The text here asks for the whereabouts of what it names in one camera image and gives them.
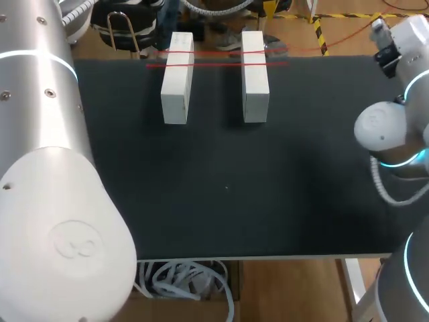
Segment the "black mat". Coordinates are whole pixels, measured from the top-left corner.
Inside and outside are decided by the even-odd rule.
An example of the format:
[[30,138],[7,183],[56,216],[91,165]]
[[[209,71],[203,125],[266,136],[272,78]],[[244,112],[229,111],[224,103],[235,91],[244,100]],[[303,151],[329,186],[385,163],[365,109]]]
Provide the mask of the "black mat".
[[[268,122],[243,123],[240,68],[195,68],[188,125],[164,125],[164,71],[77,61],[95,162],[139,258],[392,252],[429,199],[392,209],[353,135],[400,94],[369,57],[269,67]],[[386,176],[395,197],[422,182]]]

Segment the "black chair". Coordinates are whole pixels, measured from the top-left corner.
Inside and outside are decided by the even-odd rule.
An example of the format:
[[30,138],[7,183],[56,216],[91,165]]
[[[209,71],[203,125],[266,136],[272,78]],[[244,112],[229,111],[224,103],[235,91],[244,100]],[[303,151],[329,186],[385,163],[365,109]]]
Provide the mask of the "black chair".
[[156,13],[163,4],[99,1],[94,6],[91,24],[106,45],[116,50],[140,52],[156,43]]

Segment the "yellow black warning tape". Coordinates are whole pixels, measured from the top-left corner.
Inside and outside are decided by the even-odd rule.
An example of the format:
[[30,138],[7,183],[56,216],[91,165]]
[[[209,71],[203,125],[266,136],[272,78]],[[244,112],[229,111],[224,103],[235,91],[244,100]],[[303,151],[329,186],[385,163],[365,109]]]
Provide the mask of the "yellow black warning tape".
[[[429,13],[385,13],[381,16],[383,18],[407,18],[413,15],[423,15],[429,18]],[[318,14],[313,16],[313,20],[316,21],[320,18],[372,18],[373,13],[331,13],[331,14]],[[308,19],[305,15],[286,15],[277,13],[274,15],[274,19]]]
[[319,41],[320,51],[322,56],[329,56],[328,46],[322,35],[322,28],[320,26],[320,20],[317,19],[314,21],[314,30],[316,31],[317,40]]

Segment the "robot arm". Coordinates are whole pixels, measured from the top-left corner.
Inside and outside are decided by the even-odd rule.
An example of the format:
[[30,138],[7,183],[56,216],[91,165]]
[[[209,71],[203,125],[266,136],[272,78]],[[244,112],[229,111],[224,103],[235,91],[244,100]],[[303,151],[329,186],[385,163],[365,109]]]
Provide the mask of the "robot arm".
[[[355,124],[357,141],[371,155],[373,177],[378,161],[403,178],[429,177],[429,24],[421,15],[409,17],[389,29],[382,19],[374,21],[371,38],[380,51],[375,60],[388,77],[397,76],[404,95],[396,103],[380,102],[364,110]],[[429,190],[391,205],[409,205]],[[382,321],[429,321],[429,218],[411,233],[381,268],[375,282],[375,304]]]
[[108,321],[135,246],[94,168],[57,2],[0,1],[0,39],[0,318]]
[[372,24],[379,48],[375,60],[388,77],[397,76],[404,95],[397,103],[380,102],[358,117],[355,136],[382,166],[404,178],[429,176],[429,23],[421,15],[389,29],[382,19]]

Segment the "white foam block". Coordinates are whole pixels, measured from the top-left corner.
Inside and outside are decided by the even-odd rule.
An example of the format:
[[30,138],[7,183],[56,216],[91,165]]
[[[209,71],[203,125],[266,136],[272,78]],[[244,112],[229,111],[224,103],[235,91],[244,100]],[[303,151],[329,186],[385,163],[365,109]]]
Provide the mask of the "white foam block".
[[[243,32],[241,34],[243,52],[264,50],[262,32]],[[243,64],[265,64],[265,53],[241,54]],[[246,123],[267,121],[269,86],[267,66],[242,66],[243,114]]]
[[174,32],[169,53],[164,81],[161,88],[162,113],[166,124],[186,124],[188,119],[189,98],[192,84],[193,66],[171,66],[194,64],[194,38],[190,32]]

